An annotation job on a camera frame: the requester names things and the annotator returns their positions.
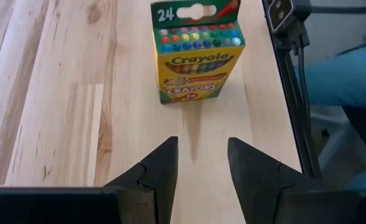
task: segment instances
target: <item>black cable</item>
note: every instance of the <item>black cable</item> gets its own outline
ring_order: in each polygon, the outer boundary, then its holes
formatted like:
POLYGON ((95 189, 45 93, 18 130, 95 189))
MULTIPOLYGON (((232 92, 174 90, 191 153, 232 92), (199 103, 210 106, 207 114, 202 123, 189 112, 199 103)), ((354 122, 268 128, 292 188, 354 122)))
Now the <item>black cable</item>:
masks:
POLYGON ((307 91, 307 84, 306 84, 306 75, 304 72, 304 46, 303 46, 303 40, 301 39, 301 36, 296 40, 296 47, 298 48, 299 80, 300 80, 300 88, 301 88, 301 99, 303 100, 303 104, 305 107, 305 113, 306 113, 306 117, 305 117, 306 128, 307 128, 307 131, 309 131, 309 133, 311 133, 309 99, 308 99, 308 91, 307 91))
POLYGON ((365 7, 329 7, 310 6, 311 13, 331 13, 331 14, 366 14, 365 7))

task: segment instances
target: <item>wooden table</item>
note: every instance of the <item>wooden table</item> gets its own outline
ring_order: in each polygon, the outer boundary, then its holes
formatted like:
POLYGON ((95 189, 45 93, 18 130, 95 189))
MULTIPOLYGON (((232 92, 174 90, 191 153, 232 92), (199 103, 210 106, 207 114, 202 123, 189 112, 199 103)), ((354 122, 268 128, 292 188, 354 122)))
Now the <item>wooden table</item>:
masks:
POLYGON ((238 137, 301 170, 260 0, 218 98, 159 103, 151 0, 0 0, 0 184, 104 185, 179 137, 173 223, 243 223, 238 137))

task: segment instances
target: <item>yellow crayon box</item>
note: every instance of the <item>yellow crayon box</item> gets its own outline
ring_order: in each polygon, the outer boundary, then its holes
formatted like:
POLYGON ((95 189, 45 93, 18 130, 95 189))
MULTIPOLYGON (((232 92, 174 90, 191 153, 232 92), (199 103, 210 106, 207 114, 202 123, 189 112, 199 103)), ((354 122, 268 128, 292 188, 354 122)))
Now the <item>yellow crayon box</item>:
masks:
POLYGON ((237 21, 240 0, 183 0, 151 5, 161 103, 217 97, 245 47, 237 21), (180 18, 195 4, 216 12, 180 18))

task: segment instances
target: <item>black metal stand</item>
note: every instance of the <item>black metal stand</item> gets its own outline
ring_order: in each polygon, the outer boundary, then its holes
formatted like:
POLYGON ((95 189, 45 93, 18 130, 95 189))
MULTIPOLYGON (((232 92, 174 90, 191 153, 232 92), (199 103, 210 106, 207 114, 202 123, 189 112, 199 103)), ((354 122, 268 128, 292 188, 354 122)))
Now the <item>black metal stand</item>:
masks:
POLYGON ((322 14, 366 14, 366 7, 311 6, 311 13, 322 14))
MULTIPOLYGON (((268 9, 268 0, 263 0, 263 8, 268 9)), ((293 134, 295 135, 298 155, 303 173, 315 179, 322 179, 318 158, 312 150, 311 133, 306 131, 305 106, 301 100, 301 93, 296 79, 295 70, 290 58, 290 47, 285 45, 286 37, 277 37, 272 34, 270 21, 266 19, 268 30, 276 56, 278 70, 280 72, 283 91, 285 92, 286 105, 288 107, 293 134)))
POLYGON ((178 170, 171 137, 98 188, 0 188, 0 223, 169 224, 178 170))
POLYGON ((236 138, 228 160, 246 223, 366 223, 366 191, 337 190, 236 138))

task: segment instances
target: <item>wooden tabletop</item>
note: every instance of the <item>wooden tabletop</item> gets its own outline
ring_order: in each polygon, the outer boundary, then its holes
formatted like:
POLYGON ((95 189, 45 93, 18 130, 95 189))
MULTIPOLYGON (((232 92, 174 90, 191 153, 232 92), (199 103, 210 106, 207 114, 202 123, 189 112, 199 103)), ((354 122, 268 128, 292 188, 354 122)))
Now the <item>wooden tabletop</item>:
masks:
POLYGON ((301 170, 262 3, 220 96, 161 105, 150 2, 0 0, 0 185, 101 186, 178 136, 172 223, 244 223, 228 137, 301 170))

